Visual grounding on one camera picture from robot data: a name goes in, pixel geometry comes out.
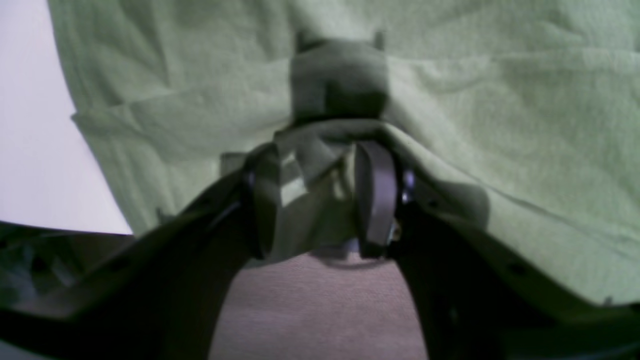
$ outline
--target green towel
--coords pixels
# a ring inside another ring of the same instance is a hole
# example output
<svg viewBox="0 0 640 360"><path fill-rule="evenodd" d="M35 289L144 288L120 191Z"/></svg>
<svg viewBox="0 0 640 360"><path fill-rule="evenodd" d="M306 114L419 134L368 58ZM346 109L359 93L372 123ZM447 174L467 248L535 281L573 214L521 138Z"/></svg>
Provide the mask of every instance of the green towel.
<svg viewBox="0 0 640 360"><path fill-rule="evenodd" d="M49 4L73 119L136 235L275 138L275 259L345 241L350 144L377 136L421 172L482 189L487 230L569 289L599 304L640 300L639 3ZM303 61L301 34L333 48ZM335 69L353 82L314 78ZM300 95L305 74L320 83ZM358 101L384 94L382 121L279 133L305 111L368 114L335 105L359 81L375 91Z"/></svg>

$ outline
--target light green cloth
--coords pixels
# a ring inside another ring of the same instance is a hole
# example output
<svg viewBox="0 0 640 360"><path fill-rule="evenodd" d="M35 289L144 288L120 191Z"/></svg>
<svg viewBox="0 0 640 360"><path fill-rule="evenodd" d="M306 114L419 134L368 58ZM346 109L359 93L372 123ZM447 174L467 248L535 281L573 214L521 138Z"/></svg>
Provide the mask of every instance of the light green cloth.
<svg viewBox="0 0 640 360"><path fill-rule="evenodd" d="M74 120L136 234L219 178L223 154L291 124L299 31L363 42L382 31L388 125L358 123L353 136L381 128L431 175L483 188L489 232L587 299L640 300L640 3L49 4ZM299 224L352 205L350 189L336 188L349 137L309 131L278 140L289 150L282 166L301 169L280 184L282 198L305 203L280 212L282 257L299 251L294 240L313 242L300 236L318 236ZM346 237L350 224L336 228Z"/></svg>

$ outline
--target white wall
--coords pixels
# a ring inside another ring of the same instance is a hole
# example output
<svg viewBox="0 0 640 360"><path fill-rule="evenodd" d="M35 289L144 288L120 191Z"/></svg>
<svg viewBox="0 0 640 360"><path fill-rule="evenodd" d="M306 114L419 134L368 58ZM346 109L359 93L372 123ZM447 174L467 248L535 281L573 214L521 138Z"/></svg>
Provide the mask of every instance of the white wall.
<svg viewBox="0 0 640 360"><path fill-rule="evenodd" d="M73 112L46 0L0 0L0 220L131 233Z"/></svg>

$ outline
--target black plastic part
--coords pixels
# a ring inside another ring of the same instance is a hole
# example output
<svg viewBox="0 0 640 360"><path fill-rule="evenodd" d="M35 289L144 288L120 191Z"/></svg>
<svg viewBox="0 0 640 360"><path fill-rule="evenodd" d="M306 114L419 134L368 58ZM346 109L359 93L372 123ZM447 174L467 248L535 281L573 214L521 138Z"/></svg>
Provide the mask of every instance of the black plastic part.
<svg viewBox="0 0 640 360"><path fill-rule="evenodd" d="M430 360L632 359L640 353L640 316L629 307L591 306L484 232L425 209L416 202L399 209L403 237L388 256L412 293Z"/></svg>
<svg viewBox="0 0 640 360"><path fill-rule="evenodd" d="M0 310L0 338L56 359L207 359L228 287L250 258L238 185L221 179L80 283Z"/></svg>

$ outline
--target wrinkled cloth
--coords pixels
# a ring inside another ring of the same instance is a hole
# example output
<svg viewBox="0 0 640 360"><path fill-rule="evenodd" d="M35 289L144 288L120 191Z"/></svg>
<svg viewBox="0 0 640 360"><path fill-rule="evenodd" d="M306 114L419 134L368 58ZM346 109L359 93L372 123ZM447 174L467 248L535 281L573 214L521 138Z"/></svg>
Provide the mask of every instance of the wrinkled cloth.
<svg viewBox="0 0 640 360"><path fill-rule="evenodd" d="M353 189L344 158L373 131L421 172L482 189L486 230L568 289L598 304L640 300L640 4L49 4L73 120L136 235L273 140L287 174L274 180L277 258L307 250L300 244L346 241L353 217L338 215L353 211ZM378 120L332 123L349 128L337 135L328 122L284 131L305 111L353 110L332 104L357 92L338 78L300 99L301 33L371 45L301 66L313 78L365 64L367 86L386 95Z"/></svg>

